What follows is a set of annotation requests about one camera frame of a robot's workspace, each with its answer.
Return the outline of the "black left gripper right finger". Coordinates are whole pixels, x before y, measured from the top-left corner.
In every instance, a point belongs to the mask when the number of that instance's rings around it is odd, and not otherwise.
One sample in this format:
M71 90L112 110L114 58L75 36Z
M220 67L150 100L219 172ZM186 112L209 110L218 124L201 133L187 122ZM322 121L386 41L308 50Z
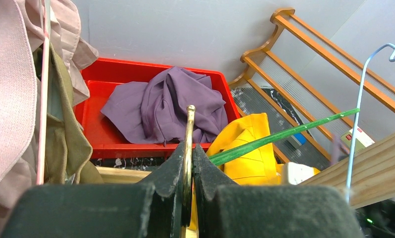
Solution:
M201 238L361 238L355 212L332 187L238 185L193 150Z

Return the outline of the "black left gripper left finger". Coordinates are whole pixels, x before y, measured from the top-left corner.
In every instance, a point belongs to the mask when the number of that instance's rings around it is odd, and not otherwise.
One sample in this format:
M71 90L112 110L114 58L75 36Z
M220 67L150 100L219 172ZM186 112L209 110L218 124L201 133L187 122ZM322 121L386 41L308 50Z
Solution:
M18 200L2 238L180 238L184 144L131 184L40 185Z

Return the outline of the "green plastic hanger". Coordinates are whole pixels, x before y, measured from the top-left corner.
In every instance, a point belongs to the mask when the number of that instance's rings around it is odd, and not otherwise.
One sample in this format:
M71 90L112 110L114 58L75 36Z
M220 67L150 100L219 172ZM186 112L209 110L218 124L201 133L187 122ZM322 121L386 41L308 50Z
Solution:
M192 199L193 199L193 189L192 189L192 181L193 181L193 127L195 122L195 106L189 105L187 106L187 124L186 124L186 134L184 141L184 155L183 155L183 202L182 202L182 237L190 238L192 234L195 234L197 238L202 238L204 235L203 229L192 231L192 229L188 228L192 218ZM259 149L265 145L276 142L281 139L285 139L289 136L295 135L297 133L306 131L308 129L321 126L328 122L331 122L336 119L341 119L350 115L358 115L360 112L359 108L354 108L348 111L340 112L338 114L316 120L314 122L306 123L303 125L299 125L290 129L286 129L277 133L274 133L269 136L265 136L263 138L257 139L255 141L246 143L244 145L238 146L234 149L228 150L226 152L222 152L218 155L215 155L211 162L213 162L216 166L222 165L227 162L233 161L241 156L244 156L256 149Z

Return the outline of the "purple skirt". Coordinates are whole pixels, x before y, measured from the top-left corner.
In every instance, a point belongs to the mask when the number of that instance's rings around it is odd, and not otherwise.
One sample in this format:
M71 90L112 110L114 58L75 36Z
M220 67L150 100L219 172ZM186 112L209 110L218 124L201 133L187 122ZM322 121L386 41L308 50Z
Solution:
M193 142L211 143L228 124L225 104L210 76L174 66L149 82L116 86L101 113L129 143L178 143L185 138L187 106L193 105Z

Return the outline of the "brown garment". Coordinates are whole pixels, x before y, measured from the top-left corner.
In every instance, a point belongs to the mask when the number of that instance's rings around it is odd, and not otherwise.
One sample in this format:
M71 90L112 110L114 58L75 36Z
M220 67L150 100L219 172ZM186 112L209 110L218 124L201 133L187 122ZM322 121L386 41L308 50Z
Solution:
M91 144L73 111L73 86L63 60L50 46L44 181L54 184L100 184L90 162Z

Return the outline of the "orange wooden shoe rack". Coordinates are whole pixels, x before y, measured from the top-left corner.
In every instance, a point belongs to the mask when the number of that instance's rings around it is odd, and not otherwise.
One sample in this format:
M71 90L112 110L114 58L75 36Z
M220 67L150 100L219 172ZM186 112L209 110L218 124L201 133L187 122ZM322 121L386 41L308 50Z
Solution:
M271 11L258 28L263 44L241 55L243 72L229 83L236 105L246 114L268 114L271 132L308 123L356 106L368 61L359 127L374 141L395 132L395 62L389 61L395 36L390 15L378 11L378 24L358 9L340 29L327 31L331 11L313 21L291 7Z

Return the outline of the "small white box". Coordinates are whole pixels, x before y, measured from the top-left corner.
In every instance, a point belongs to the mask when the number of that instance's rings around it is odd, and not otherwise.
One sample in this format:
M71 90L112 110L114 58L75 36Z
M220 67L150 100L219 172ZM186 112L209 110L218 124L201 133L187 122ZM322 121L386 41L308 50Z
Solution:
M350 129L345 134L343 134L340 137L340 139L341 142L348 148L348 151L350 151L351 141L353 139L353 129ZM374 140L364 130L362 130L360 127L357 127L355 147L354 147L355 153L374 143L375 143Z

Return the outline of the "wooden clothes rack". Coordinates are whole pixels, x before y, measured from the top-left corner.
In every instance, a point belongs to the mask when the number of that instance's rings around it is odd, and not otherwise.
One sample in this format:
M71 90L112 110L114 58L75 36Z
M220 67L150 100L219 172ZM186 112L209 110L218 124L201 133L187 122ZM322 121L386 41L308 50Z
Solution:
M361 150L353 159L351 187L346 188L348 160L344 159L299 185L332 186L349 191L349 204L364 207L395 197L395 133ZM96 167L107 183L136 183L151 172Z

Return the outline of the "pink garment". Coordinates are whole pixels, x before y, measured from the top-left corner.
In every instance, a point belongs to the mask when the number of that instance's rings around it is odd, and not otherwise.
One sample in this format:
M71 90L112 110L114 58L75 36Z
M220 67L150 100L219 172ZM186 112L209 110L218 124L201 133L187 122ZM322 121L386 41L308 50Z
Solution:
M0 0L0 232L37 178L42 7L39 0ZM97 60L98 52L81 38L72 1L53 0L50 11L50 46L68 69L74 107L90 96L80 72Z

